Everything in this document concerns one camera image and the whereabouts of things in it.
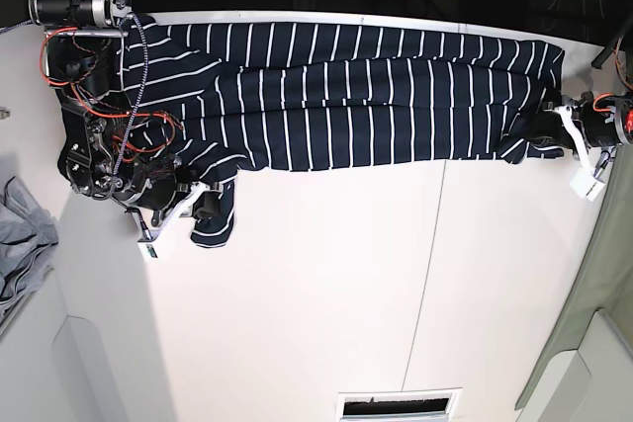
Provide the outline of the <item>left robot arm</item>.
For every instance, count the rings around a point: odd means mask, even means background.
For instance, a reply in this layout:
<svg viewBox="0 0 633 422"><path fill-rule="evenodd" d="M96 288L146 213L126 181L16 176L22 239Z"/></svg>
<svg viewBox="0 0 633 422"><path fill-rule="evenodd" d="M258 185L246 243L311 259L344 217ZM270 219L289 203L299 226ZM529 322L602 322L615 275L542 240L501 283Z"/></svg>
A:
<svg viewBox="0 0 633 422"><path fill-rule="evenodd" d="M527 122L523 137L543 150L549 146L565 148L577 157L598 148L612 159L619 146L632 143L632 15L628 14L613 37L593 59L598 70L609 59L614 61L621 93L584 91L571 98L559 92L541 102L535 116Z"/></svg>

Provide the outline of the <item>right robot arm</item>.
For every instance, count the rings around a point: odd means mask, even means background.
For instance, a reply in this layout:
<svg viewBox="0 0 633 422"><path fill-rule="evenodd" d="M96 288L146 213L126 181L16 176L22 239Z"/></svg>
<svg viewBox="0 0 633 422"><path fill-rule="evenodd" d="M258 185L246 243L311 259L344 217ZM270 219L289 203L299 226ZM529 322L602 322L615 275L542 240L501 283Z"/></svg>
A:
<svg viewBox="0 0 633 422"><path fill-rule="evenodd" d="M26 2L31 23L45 28L39 69L61 105L66 143L58 168L73 190L128 213L152 211L153 226L173 215L218 215L217 191L168 149L181 121L140 112L123 90L116 62L135 23L131 0Z"/></svg>

